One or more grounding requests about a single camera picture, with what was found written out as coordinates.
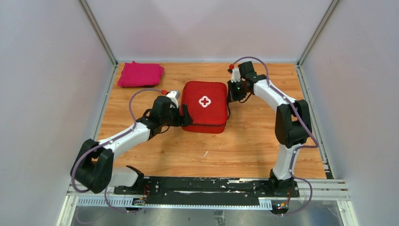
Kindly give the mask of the black red medicine case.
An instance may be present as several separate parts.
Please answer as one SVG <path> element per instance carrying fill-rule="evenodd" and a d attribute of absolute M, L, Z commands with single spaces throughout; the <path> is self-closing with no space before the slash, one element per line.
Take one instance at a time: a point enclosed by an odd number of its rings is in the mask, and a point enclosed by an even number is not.
<path fill-rule="evenodd" d="M 187 105 L 192 123 L 183 130 L 208 134 L 224 132 L 228 120 L 227 92 L 222 82 L 187 82 L 181 103 Z"/>

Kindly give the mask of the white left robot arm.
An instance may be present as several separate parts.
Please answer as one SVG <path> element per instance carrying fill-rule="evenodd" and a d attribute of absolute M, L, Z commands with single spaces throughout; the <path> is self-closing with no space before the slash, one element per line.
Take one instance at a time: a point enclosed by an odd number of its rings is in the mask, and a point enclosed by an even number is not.
<path fill-rule="evenodd" d="M 79 193 L 95 194 L 111 186 L 124 186 L 132 194 L 144 189 L 144 174 L 133 166 L 115 168 L 114 161 L 138 144 L 163 133 L 163 128 L 186 127 L 193 122 L 188 105 L 172 96 L 158 96 L 142 117 L 123 131 L 95 141 L 83 142 L 71 169 L 72 187 Z"/>

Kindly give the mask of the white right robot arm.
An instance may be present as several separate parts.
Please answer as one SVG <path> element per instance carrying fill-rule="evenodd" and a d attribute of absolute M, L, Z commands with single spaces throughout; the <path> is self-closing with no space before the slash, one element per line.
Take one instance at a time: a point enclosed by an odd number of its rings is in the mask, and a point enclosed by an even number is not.
<path fill-rule="evenodd" d="M 279 142 L 277 161 L 270 172 L 269 191 L 282 196 L 294 183 L 293 166 L 297 149 L 312 134 L 309 105 L 296 100 L 277 88 L 267 74 L 257 74 L 251 61 L 228 68 L 231 79 L 227 82 L 227 103 L 244 103 L 248 96 L 262 99 L 276 113 L 275 136 Z"/>

